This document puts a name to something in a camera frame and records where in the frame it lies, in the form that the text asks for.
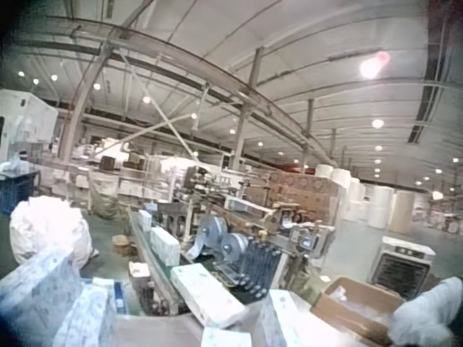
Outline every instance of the blue plastic crate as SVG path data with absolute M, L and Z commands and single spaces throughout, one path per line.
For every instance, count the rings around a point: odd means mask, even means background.
M 4 214 L 10 215 L 21 201 L 32 196 L 36 175 L 37 172 L 32 172 L 0 181 L 0 208 Z

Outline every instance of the cardboard carton stack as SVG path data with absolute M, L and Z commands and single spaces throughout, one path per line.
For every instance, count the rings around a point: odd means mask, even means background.
M 320 219 L 327 224 L 333 224 L 345 194 L 345 189 L 330 179 L 289 172 L 273 172 L 268 188 L 266 207 L 275 202 L 297 203 L 309 220 Z M 264 188 L 252 187 L 245 191 L 248 200 L 258 205 L 264 203 L 265 192 Z

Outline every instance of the white tissue package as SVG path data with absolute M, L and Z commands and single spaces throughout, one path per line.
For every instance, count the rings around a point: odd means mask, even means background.
M 107 288 L 87 284 L 64 318 L 53 347 L 113 346 L 116 311 Z
M 22 346 L 50 346 L 81 293 L 72 249 L 46 249 L 0 281 L 0 312 Z
M 204 328 L 201 347 L 252 347 L 251 334 Z
M 153 216 L 145 210 L 138 210 L 138 223 L 142 231 L 151 230 L 151 223 L 153 221 Z
M 245 313 L 245 306 L 230 294 L 201 264 L 174 267 L 172 284 L 205 327 L 224 329 Z
M 302 347 L 299 312 L 288 291 L 271 289 L 263 301 L 260 321 L 267 346 Z
M 20 264 L 47 247 L 71 247 L 81 268 L 92 252 L 88 224 L 78 208 L 55 197 L 30 197 L 14 209 L 9 223 L 14 258 Z
M 165 266 L 178 266 L 180 263 L 180 243 L 160 226 L 151 228 L 151 248 Z

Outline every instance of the tissue box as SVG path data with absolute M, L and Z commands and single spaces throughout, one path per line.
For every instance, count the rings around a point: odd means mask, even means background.
M 145 210 L 138 210 L 138 223 L 140 224 L 142 231 L 151 230 L 151 223 L 153 216 Z
M 260 311 L 267 346 L 302 347 L 298 333 L 296 304 L 288 291 L 271 289 Z
M 160 226 L 151 228 L 151 248 L 166 266 L 180 263 L 180 243 Z
M 88 284 L 53 340 L 53 347 L 112 346 L 116 312 L 111 292 Z
M 0 312 L 23 346 L 46 346 L 81 293 L 72 249 L 46 249 L 0 281 Z
M 244 305 L 201 264 L 174 267 L 171 282 L 205 327 L 228 327 L 245 313 Z
M 251 334 L 238 333 L 207 327 L 204 329 L 201 347 L 252 347 Z

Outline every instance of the bright light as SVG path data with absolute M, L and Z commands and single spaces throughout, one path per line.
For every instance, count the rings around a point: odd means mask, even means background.
M 371 125 L 373 125 L 373 128 L 379 129 L 383 127 L 384 121 L 381 121 L 380 119 L 375 119 L 371 122 Z
M 363 61 L 360 65 L 360 74 L 364 78 L 372 80 L 378 76 L 379 71 L 389 62 L 389 55 L 386 52 L 378 52 L 373 58 Z
M 434 200 L 441 200 L 443 198 L 443 194 L 441 192 L 433 192 L 433 199 Z

